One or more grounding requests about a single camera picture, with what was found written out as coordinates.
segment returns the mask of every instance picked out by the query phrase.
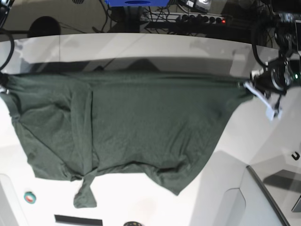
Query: white table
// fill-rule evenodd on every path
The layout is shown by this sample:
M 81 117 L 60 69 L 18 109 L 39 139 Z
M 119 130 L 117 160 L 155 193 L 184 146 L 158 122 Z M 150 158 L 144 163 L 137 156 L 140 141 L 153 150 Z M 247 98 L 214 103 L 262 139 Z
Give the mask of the white table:
M 9 43 L 0 43 L 0 49 L 1 64 L 6 58 L 4 53 L 9 51 Z M 259 48 L 259 52 L 262 60 L 277 56 L 275 49 Z M 55 66 L 54 62 L 63 62 L 74 70 L 74 65 L 66 63 L 82 61 L 85 61 L 80 64 L 83 71 L 99 66 L 117 70 L 128 68 L 138 59 L 148 60 L 162 71 L 237 77 L 249 77 L 252 69 L 259 68 L 249 44 L 177 35 L 106 33 L 16 40 L 13 58 L 3 72 L 47 71 L 49 65 Z M 10 124 L 7 108 L 0 100 L 0 173 L 11 179 L 17 196 L 14 202 L 19 203 L 19 212 L 24 213 L 30 226 L 55 225 L 54 214 L 99 218 L 105 226 L 121 226 L 131 220 L 145 226 L 211 226 L 225 191 L 240 187 L 246 165 L 266 159 L 261 150 L 266 140 L 272 139 L 280 125 L 299 113 L 298 97 L 301 92 L 295 89 L 283 98 L 284 113 L 280 122 L 266 119 L 265 106 L 258 99 L 243 103 L 233 113 L 208 164 L 179 196 L 158 186 L 144 174 L 104 175 L 97 177 L 91 186 L 98 207 L 79 210 L 73 207 L 73 198 L 81 182 L 34 177 Z M 301 133 L 301 127 L 293 126 L 293 129 Z M 279 137 L 278 142 L 281 141 L 287 145 L 288 153 L 293 150 L 289 137 Z M 24 201 L 23 195 L 27 191 L 37 196 L 34 205 Z M 256 215 L 260 209 L 256 205 L 261 206 L 261 213 L 270 211 L 267 203 L 254 201 L 253 207 L 247 208 L 248 214 L 243 216 L 244 226 L 263 224 Z M 276 225 L 273 219 L 274 216 L 267 214 L 263 225 Z M 22 219 L 19 224 L 26 225 Z

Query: cable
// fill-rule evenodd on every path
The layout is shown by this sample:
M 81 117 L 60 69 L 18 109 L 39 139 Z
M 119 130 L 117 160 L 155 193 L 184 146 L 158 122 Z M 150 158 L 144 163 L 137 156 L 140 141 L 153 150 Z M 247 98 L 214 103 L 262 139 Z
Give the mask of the cable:
M 145 10 L 148 11 L 148 12 L 150 13 L 151 21 L 154 22 L 154 20 L 153 20 L 153 18 L 152 18 L 152 12 L 149 11 L 149 10 L 147 10 L 147 9 L 145 9 Z M 158 16 L 158 17 L 164 19 L 167 23 L 171 23 L 171 22 L 169 22 L 169 21 L 167 20 L 167 18 L 164 18 L 163 16 Z
M 259 33 L 259 29 L 265 27 L 271 27 L 273 25 L 274 21 L 271 21 L 270 18 L 259 21 L 257 23 L 257 25 L 253 28 L 252 32 L 251 32 L 251 44 L 252 44 L 252 49 L 253 49 L 253 54 L 254 54 L 254 58 L 257 61 L 257 63 L 259 63 L 263 68 L 266 67 L 265 63 L 262 62 L 258 56 L 258 52 L 257 52 L 257 37 L 258 37 L 258 33 Z
M 149 29 L 145 28 L 145 30 L 146 30 L 148 33 L 151 33 L 151 34 L 152 34 L 152 32 L 151 32 Z
M 6 15 L 4 16 L 4 18 L 2 19 L 2 21 L 0 21 L 0 28 L 2 28 L 4 26 L 7 18 L 8 18 L 8 14 L 6 13 Z
M 68 25 L 68 24 L 65 24 L 65 23 L 63 23 L 63 22 L 59 22 L 59 23 L 64 25 L 64 26 L 61 26 L 62 28 L 71 29 L 71 30 L 75 30 L 75 31 L 77 31 L 77 32 L 86 34 L 86 32 L 83 32 L 83 31 L 81 31 L 81 30 L 79 30 L 79 29 L 77 29 L 77 28 L 75 28 L 75 27 L 72 27 L 72 26 L 70 26 L 70 25 Z
M 149 7 L 148 12 L 150 13 L 150 17 L 151 17 L 151 21 L 153 22 L 154 20 L 152 19 L 152 12 L 151 12 L 151 8 Z
M 170 15 L 169 6 L 168 6 L 166 9 L 167 9 L 167 11 L 168 11 L 168 14 L 167 14 L 167 16 L 166 16 L 166 20 L 167 20 L 168 16 Z
M 180 8 L 180 10 L 182 10 L 184 13 L 188 13 L 189 11 L 187 11 L 186 9 L 183 8 L 183 6 L 181 6 L 179 3 L 177 4 L 177 6 Z
M 114 22 L 116 22 L 116 23 L 124 22 L 124 21 L 114 20 L 114 19 L 111 17 L 111 15 L 109 14 L 109 11 L 112 11 L 112 8 L 111 8 L 111 7 L 108 7 L 108 9 L 107 9 L 107 15 L 108 15 L 108 17 L 109 17 L 110 20 L 112 20 L 112 21 L 114 21 Z
M 11 33 L 9 33 L 8 31 L 0 28 L 0 33 L 8 36 L 9 38 L 9 41 L 10 41 L 10 51 L 9 51 L 9 54 L 8 54 L 8 57 L 6 59 L 6 61 L 3 63 L 3 65 L 0 67 L 0 71 L 6 67 L 6 65 L 8 65 L 11 57 L 13 56 L 13 53 L 14 53 L 14 50 L 15 50 L 15 42 L 14 42 L 14 37 L 11 35 Z
M 263 2 L 260 2 L 259 4 L 261 4 L 261 5 L 259 5 L 259 6 L 256 6 L 256 7 L 254 7 L 254 8 L 251 8 L 251 10 L 256 10 L 256 14 L 255 14 L 255 15 L 256 15 L 256 17 L 254 18 L 254 17 L 253 17 L 253 15 L 252 15 L 252 17 L 253 17 L 252 19 L 253 19 L 253 20 L 251 20 L 251 22 L 250 22 L 250 24 L 247 26 L 246 30 L 249 30 L 249 29 L 250 29 L 250 27 L 253 25 L 253 23 L 254 23 L 254 22 L 256 22 L 256 21 L 258 21 L 258 17 L 257 17 L 257 15 L 258 15 L 258 14 L 257 14 L 257 12 L 258 12 L 258 11 L 257 11 L 257 9 L 259 9 L 259 8 L 262 8 L 262 7 L 265 7 L 265 6 L 266 6 L 266 7 L 269 9 L 269 13 L 270 13 L 270 15 L 273 15 L 273 14 L 272 14 L 272 11 L 271 11 L 271 8 L 270 8 L 270 6 L 269 6 L 269 5 L 267 5 L 267 4 L 263 3 Z
M 104 27 L 106 26 L 109 17 L 108 17 L 107 10 L 105 9 L 105 6 L 104 6 L 104 4 L 103 4 L 103 1 L 102 1 L 102 0 L 99 0 L 99 2 L 100 2 L 100 4 L 102 5 L 103 11 L 104 11 L 104 13 L 105 13 L 105 22 L 104 22 L 104 24 L 103 24 L 102 29 L 100 30 L 100 33 L 103 33 Z
M 159 16 L 161 16 L 161 14 L 162 14 L 162 9 L 161 9 L 161 11 L 160 11 L 160 13 L 159 13 Z M 156 22 L 158 21 L 159 16 L 157 17 Z
M 271 31 L 271 29 L 268 31 L 268 30 L 266 30 L 266 32 L 267 32 L 267 34 L 268 34 L 268 37 L 269 37 L 269 40 L 266 42 L 266 44 L 265 45 L 267 45 L 268 44 L 268 42 L 270 41 L 271 42 L 271 48 L 273 48 L 273 41 L 272 41 L 272 37 L 270 36 L 270 34 L 269 34 L 269 32 Z

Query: dark green t-shirt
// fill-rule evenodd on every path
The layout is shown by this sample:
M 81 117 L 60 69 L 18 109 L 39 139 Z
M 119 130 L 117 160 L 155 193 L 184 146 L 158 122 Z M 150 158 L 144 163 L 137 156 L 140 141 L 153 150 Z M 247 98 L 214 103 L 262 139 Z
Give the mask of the dark green t-shirt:
M 107 173 L 144 172 L 178 194 L 205 166 L 237 106 L 252 97 L 240 81 L 180 73 L 20 74 L 9 76 L 9 94 L 1 97 L 35 176 L 84 179 L 74 199 L 82 208 L 96 206 L 90 185 Z

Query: floor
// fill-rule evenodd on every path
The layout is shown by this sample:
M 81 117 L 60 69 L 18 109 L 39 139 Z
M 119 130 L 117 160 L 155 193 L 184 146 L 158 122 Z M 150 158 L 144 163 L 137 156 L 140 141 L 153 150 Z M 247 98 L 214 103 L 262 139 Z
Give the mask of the floor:
M 209 12 L 213 14 L 241 12 L 243 15 L 244 10 L 239 6 L 241 2 L 241 0 L 213 0 Z M 171 5 L 170 10 L 181 12 L 176 5 Z M 106 19 L 103 8 L 97 0 L 85 0 L 83 4 L 74 4 L 72 0 L 15 0 L 5 28 L 27 30 L 40 16 L 51 16 L 59 21 L 63 26 L 62 34 L 94 33 L 92 26 L 101 30 Z M 110 20 L 104 31 L 107 32 L 109 28 Z

